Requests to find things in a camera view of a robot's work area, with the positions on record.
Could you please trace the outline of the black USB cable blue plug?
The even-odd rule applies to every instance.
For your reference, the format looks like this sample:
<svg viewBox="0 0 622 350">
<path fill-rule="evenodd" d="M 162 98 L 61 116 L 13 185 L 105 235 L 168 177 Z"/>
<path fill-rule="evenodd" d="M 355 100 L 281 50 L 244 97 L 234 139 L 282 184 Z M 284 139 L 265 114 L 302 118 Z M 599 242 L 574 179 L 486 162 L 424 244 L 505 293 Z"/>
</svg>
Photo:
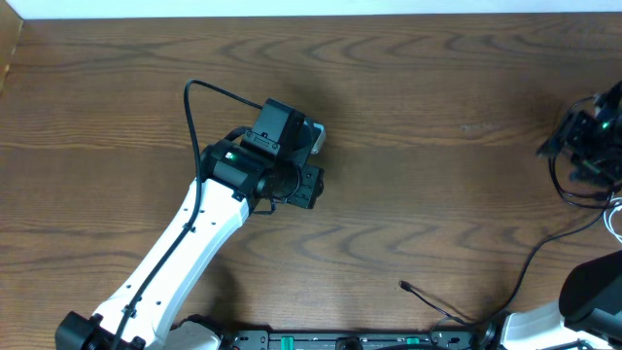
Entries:
<svg viewBox="0 0 622 350">
<path fill-rule="evenodd" d="M 436 312 L 440 313 L 441 315 L 443 315 L 446 319 L 456 322 L 461 326 L 464 327 L 476 327 L 476 326 L 480 326 L 483 324 L 486 324 L 490 321 L 492 321 L 493 319 L 495 319 L 497 316 L 499 316 L 510 304 L 512 301 L 514 301 L 514 299 L 517 297 L 518 292 L 520 290 L 520 287 L 523 283 L 523 280 L 527 274 L 527 271 L 529 269 L 529 266 L 531 264 L 531 262 L 533 261 L 534 257 L 536 256 L 536 253 L 546 244 L 553 242 L 553 241 L 557 241 L 560 240 L 562 238 L 566 238 L 575 234 L 578 234 L 584 230 L 586 230 L 587 228 L 590 228 L 591 226 L 593 226 L 599 219 L 600 217 L 605 214 L 608 210 L 614 209 L 615 205 L 608 205 L 603 207 L 600 210 L 600 213 L 597 217 L 595 217 L 592 221 L 590 221 L 588 224 L 576 228 L 574 230 L 565 232 L 565 233 L 561 233 L 561 234 L 557 234 L 557 235 L 550 235 L 545 237 L 544 239 L 542 239 L 540 242 L 538 242 L 535 247 L 532 249 L 532 251 L 530 252 L 530 254 L 527 256 L 524 264 L 522 265 L 522 268 L 520 270 L 520 273 L 517 277 L 516 280 L 516 284 L 510 294 L 510 296 L 508 297 L 508 299 L 499 307 L 497 308 L 495 311 L 493 311 L 491 314 L 489 314 L 488 316 L 485 316 L 484 318 L 478 320 L 478 321 L 473 321 L 473 322 L 467 322 L 465 320 L 463 320 L 462 318 L 452 315 L 451 313 L 449 313 L 448 311 L 442 309 L 441 307 L 433 304 L 432 302 L 428 301 L 427 299 L 425 299 L 418 291 L 417 289 L 409 282 L 404 281 L 404 280 L 400 280 L 398 282 L 398 286 L 406 291 L 407 293 L 412 294 L 413 296 L 415 296 L 418 300 L 420 300 L 421 302 L 423 302 L 425 305 L 427 305 L 428 307 L 432 308 L 433 310 L 435 310 Z"/>
</svg>

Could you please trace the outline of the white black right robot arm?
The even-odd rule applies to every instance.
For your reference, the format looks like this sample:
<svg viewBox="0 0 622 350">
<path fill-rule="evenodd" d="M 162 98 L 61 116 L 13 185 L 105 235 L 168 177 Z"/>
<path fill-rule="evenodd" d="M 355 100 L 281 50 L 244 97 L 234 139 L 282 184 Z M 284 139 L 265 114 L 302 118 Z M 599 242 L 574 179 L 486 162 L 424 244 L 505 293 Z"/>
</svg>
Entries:
<svg viewBox="0 0 622 350">
<path fill-rule="evenodd" d="M 538 148 L 558 196 L 595 210 L 614 239 L 621 211 L 621 86 L 574 103 Z M 503 305 L 489 316 L 475 349 L 618 349 L 621 346 L 621 254 L 584 262 L 566 278 L 559 297 L 526 312 Z"/>
</svg>

